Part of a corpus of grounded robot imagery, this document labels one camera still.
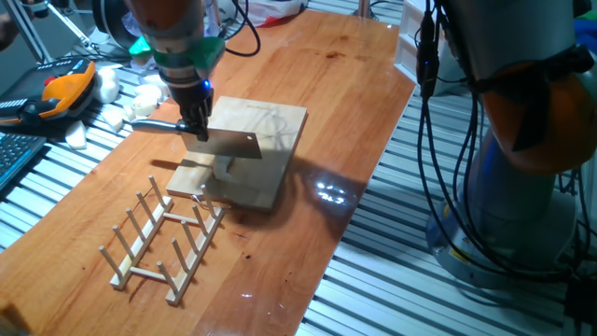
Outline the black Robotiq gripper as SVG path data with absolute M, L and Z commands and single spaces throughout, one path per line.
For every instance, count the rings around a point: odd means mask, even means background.
M 214 90 L 202 85 L 191 87 L 171 87 L 171 95 L 179 105 L 182 119 L 176 122 L 179 133 L 194 133 L 194 124 L 187 120 L 196 120 L 196 135 L 199 141 L 207 141 L 208 118 L 212 115 Z

